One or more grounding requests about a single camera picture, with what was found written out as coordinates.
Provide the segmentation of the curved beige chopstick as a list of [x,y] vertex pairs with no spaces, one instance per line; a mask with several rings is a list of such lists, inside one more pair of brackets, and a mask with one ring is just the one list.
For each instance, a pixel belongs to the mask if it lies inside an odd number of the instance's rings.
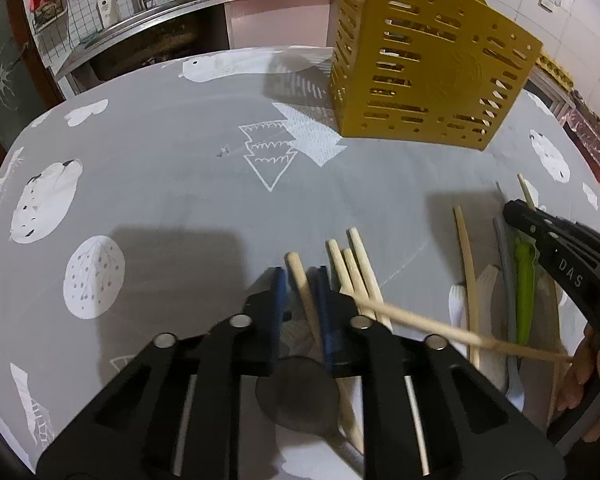
[[465,222],[464,212],[460,205],[453,207],[456,222],[460,252],[462,253],[466,296],[467,296],[467,327],[468,330],[477,335],[479,333],[479,295],[477,279],[475,274],[474,259],[470,248],[468,229]]

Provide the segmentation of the yellow egg tray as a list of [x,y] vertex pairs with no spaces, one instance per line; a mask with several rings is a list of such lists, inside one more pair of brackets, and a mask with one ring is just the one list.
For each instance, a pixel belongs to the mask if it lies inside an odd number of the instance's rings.
[[544,70],[548,76],[552,77],[565,92],[571,92],[573,90],[574,82],[568,70],[565,70],[544,52],[539,55],[535,64],[539,66],[541,70]]

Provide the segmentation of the long diagonal wooden chopstick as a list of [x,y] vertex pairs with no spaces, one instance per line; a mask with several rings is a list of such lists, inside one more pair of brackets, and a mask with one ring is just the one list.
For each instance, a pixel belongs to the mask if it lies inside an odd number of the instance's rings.
[[382,304],[368,298],[363,298],[353,294],[355,303],[364,309],[373,310],[377,314],[385,315],[391,321],[400,325],[414,328],[420,332],[432,335],[437,334],[446,339],[466,344],[469,347],[475,347],[481,350],[489,350],[493,352],[503,353],[506,356],[519,356],[520,358],[546,361],[546,362],[565,362],[571,363],[572,357],[567,353],[558,353],[547,350],[540,350],[531,347],[513,344],[512,342],[498,340],[492,336],[480,335],[473,333],[470,330],[454,327],[445,324],[432,318],[426,318],[411,312],[403,310],[394,304]]

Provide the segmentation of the grey plastic spoon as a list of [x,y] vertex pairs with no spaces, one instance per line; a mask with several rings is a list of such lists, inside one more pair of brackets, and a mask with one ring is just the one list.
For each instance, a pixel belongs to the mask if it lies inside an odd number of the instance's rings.
[[[517,341],[517,277],[515,271],[515,260],[513,252],[512,236],[509,232],[502,210],[506,196],[498,182],[495,182],[498,190],[498,214],[493,219],[493,226],[498,242],[500,253],[501,271],[504,283],[505,307],[506,307],[506,336],[508,342]],[[524,384],[519,373],[519,359],[516,356],[506,356],[507,388],[505,396],[507,400],[520,412],[524,410]]]

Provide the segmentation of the yellow perforated utensil holder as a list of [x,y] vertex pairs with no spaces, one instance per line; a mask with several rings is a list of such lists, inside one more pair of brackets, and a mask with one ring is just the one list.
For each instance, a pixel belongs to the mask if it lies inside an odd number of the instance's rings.
[[339,0],[329,86],[338,130],[482,151],[541,48],[486,0]]

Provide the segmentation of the kitchen counter with cabinets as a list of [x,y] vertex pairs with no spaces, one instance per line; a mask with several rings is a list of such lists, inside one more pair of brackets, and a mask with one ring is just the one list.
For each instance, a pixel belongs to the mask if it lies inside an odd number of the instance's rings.
[[82,41],[55,75],[66,98],[174,58],[334,43],[339,0],[176,0]]

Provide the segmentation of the green plastic utensil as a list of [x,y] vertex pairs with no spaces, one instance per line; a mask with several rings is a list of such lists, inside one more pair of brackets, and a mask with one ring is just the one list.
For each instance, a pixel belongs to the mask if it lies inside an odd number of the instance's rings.
[[536,249],[526,238],[515,238],[514,258],[517,278],[517,344],[526,346],[530,339],[535,303]]

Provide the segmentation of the white detergent bottle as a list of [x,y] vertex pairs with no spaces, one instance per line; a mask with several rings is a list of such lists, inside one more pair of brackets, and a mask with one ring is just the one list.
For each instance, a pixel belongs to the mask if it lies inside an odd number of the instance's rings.
[[117,0],[97,0],[97,10],[103,28],[109,28],[120,22]]

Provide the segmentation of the dark glass door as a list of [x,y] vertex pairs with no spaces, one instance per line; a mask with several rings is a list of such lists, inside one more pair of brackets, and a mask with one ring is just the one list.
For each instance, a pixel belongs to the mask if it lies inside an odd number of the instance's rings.
[[64,102],[43,65],[22,0],[0,0],[0,167],[16,137]]

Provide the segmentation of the grey patterned tablecloth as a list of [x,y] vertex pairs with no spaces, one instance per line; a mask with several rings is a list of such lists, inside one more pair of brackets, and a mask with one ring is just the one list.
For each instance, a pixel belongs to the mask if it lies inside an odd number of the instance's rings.
[[328,263],[360,233],[390,304],[457,324],[455,214],[480,330],[505,337],[493,221],[530,192],[600,232],[600,187],[521,92],[482,151],[345,139],[332,51],[253,48],[149,66],[32,120],[0,170],[0,434],[33,469],[158,333],[198,335],[296,252]]

